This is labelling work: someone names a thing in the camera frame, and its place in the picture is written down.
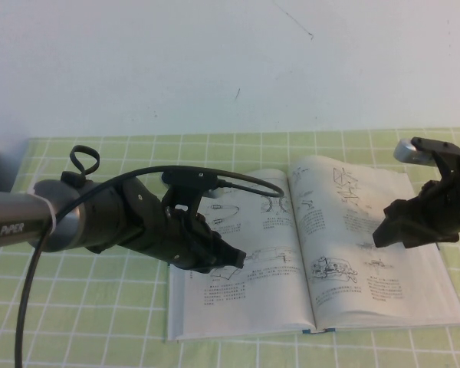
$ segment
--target blue book edge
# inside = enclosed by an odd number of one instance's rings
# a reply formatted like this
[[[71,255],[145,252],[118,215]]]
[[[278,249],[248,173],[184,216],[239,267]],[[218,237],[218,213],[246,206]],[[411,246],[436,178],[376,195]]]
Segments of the blue book edge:
[[[312,332],[310,330],[302,330],[301,333],[303,334],[309,334],[309,335],[315,335],[315,334],[325,334],[326,332],[334,332],[336,329],[335,328],[326,328],[323,331],[317,331],[317,332]]]

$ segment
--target black cable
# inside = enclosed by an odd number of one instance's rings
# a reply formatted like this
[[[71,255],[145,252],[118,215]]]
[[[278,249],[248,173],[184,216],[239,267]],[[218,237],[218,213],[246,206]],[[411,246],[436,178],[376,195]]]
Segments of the black cable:
[[[29,262],[28,273],[25,275],[24,286],[22,287],[21,301],[18,305],[17,312],[17,326],[15,327],[15,368],[22,368],[22,341],[24,340],[24,325],[25,325],[25,312],[28,307],[29,294],[31,292],[32,279],[38,266],[39,257],[41,256],[42,248],[48,240],[48,234],[51,231],[51,222],[43,231],[39,243],[32,254],[31,261]]]
[[[219,180],[218,184],[221,187],[226,188],[236,188],[245,190],[246,192],[252,192],[255,194],[260,194],[262,196],[268,197],[282,197],[284,195],[283,189],[280,187],[271,184],[269,182],[265,182],[264,180],[256,179],[251,176],[246,176],[242,174],[237,174],[236,172],[229,172],[225,170],[219,169],[206,169],[201,167],[194,167],[194,166],[154,166],[154,167],[146,167],[143,169],[137,169],[134,171],[126,172],[119,176],[116,176],[112,179],[109,179],[105,182],[102,182],[98,186],[93,187],[88,192],[85,192],[83,195],[79,196],[77,199],[63,207],[57,214],[56,214],[56,224],[64,219],[66,215],[68,215],[71,211],[76,209],[79,205],[86,202],[88,199],[95,196],[97,193],[102,192],[103,190],[110,188],[111,186],[115,186],[121,183],[124,180],[131,179],[137,176],[146,175],[146,174],[153,174],[153,173],[162,173],[165,171],[170,170],[185,170],[185,171],[193,171],[198,173],[213,173],[217,176],[224,176],[227,178],[233,178],[237,180],[242,180],[245,182],[252,182],[259,186],[264,186],[265,188],[269,188],[274,190],[275,192],[264,192],[261,190],[249,188],[247,186],[240,186],[239,184],[234,184],[232,182],[227,182],[225,180]],[[42,250],[46,241],[48,240],[48,235],[51,231],[52,222],[46,226],[46,229],[43,231],[39,243],[34,250],[34,253],[31,258],[31,262],[29,263],[28,273],[25,276],[24,286],[22,288],[22,295],[21,301],[18,307],[18,315],[17,315],[17,326],[15,328],[15,368],[22,368],[22,342],[24,339],[24,325],[25,325],[25,315],[28,306],[29,294],[31,292],[32,280],[34,278],[34,273],[36,272],[36,267],[38,266],[39,257],[41,256]]]
[[[89,167],[86,170],[84,168],[84,165],[82,165],[82,163],[78,160],[77,156],[75,156],[76,152],[85,153],[86,155],[95,158],[95,164],[93,164],[91,167]],[[89,175],[89,174],[93,173],[95,170],[99,169],[100,155],[93,148],[79,145],[79,146],[75,146],[74,148],[71,149],[70,161],[80,171],[80,174],[85,177],[86,175]]]

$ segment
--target green grid mat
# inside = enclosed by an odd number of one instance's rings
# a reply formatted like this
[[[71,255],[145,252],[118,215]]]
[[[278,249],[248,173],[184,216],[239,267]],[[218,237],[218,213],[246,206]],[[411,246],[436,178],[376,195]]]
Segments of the green grid mat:
[[[399,138],[412,136],[460,146],[460,129],[33,139],[14,190],[25,191],[41,167],[37,180],[74,170],[68,154],[81,143],[100,151],[100,168],[91,176],[96,181],[165,164],[286,170],[290,162],[318,154],[408,173],[419,191],[439,176],[434,168],[394,160]],[[165,192],[158,176],[141,179],[158,196]],[[460,297],[460,242],[441,251]],[[13,366],[18,301],[31,253],[26,244],[0,249],[0,367]],[[43,255],[25,325],[27,366],[460,368],[460,327],[165,343],[166,279],[166,264],[121,247],[101,255],[85,249]]]

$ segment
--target book page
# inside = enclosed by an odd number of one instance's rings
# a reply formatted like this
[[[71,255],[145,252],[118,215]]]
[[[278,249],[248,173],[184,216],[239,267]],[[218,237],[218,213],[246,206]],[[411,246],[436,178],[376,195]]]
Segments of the book page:
[[[171,267],[169,339],[314,328],[287,177],[274,169],[250,175],[280,186],[285,197],[226,189],[202,200],[198,212],[247,257],[243,269],[210,274]]]
[[[421,323],[456,309],[435,245],[374,245],[383,209],[414,196],[406,174],[307,157],[289,176],[317,328]]]

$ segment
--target illustration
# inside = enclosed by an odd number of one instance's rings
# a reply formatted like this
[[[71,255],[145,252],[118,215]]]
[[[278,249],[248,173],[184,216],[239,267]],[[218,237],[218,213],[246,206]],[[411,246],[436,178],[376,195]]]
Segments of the illustration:
[[[348,261],[341,258],[320,257],[312,262],[312,282],[335,280],[357,283],[358,273],[351,268]]]
[[[300,193],[300,194],[298,195],[298,198],[301,198],[301,199],[302,199],[302,198],[311,196],[313,192],[314,192],[313,190],[307,190],[306,192]]]
[[[296,251],[290,248],[263,248],[253,251],[251,254],[247,254],[245,257],[244,265],[250,265],[254,263],[261,263],[266,261],[274,261],[276,259],[282,260],[284,263],[288,263],[296,257]]]
[[[242,270],[233,266],[225,266],[221,268],[214,268],[209,275],[212,278],[224,278],[225,280],[230,280],[235,274],[240,274]]]
[[[314,207],[314,201],[311,199],[302,199],[301,204],[307,206],[307,209],[312,209]]]
[[[342,197],[343,202],[358,205],[360,197],[357,195],[358,179],[354,178],[350,172],[344,168],[333,168],[333,180],[336,184],[337,194]]]
[[[364,264],[375,270],[376,275],[380,274],[380,270],[388,270],[393,268],[391,264],[386,264],[381,259],[372,259],[368,262],[364,262]]]
[[[289,213],[291,211],[290,203],[287,196],[276,198],[276,197],[267,197],[262,195],[263,203],[261,204],[261,213],[265,212],[285,212]]]
[[[292,180],[293,180],[293,186],[297,186],[297,184],[300,182],[302,175],[307,172],[308,169],[302,169],[301,167],[297,167],[295,171],[292,172]]]
[[[264,262],[269,261],[281,261],[284,264],[294,261],[297,257],[297,252],[290,248],[284,247],[272,247],[263,248],[253,251],[247,254],[244,260],[244,268],[236,268],[232,266],[225,266],[221,268],[215,268],[209,276],[213,278],[213,281],[217,281],[219,278],[225,280],[231,280],[234,276],[241,274],[243,271],[248,271],[252,266],[259,266]]]
[[[361,251],[364,251],[369,255],[378,252],[384,253],[386,250],[385,248],[377,248],[372,241],[363,241],[362,243],[356,243],[355,246],[357,246]]]
[[[239,212],[240,207],[238,207],[237,205],[220,205],[214,203],[206,208],[206,211],[203,215],[208,216],[210,218],[214,217],[213,220],[209,221],[210,225],[219,225],[222,222],[232,219]]]

